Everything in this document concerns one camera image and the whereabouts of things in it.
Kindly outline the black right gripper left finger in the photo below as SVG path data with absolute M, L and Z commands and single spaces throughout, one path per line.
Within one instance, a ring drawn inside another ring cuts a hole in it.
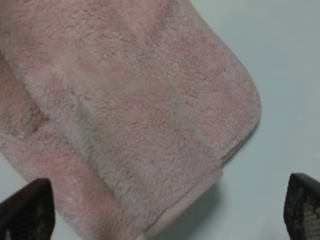
M 0 203 L 1 240 L 49 240 L 55 228 L 51 182 L 37 178 Z

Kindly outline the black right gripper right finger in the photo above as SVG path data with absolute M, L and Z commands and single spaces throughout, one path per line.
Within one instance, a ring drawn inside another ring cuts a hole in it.
M 305 173 L 289 177 L 283 219 L 291 240 L 320 240 L 320 182 Z

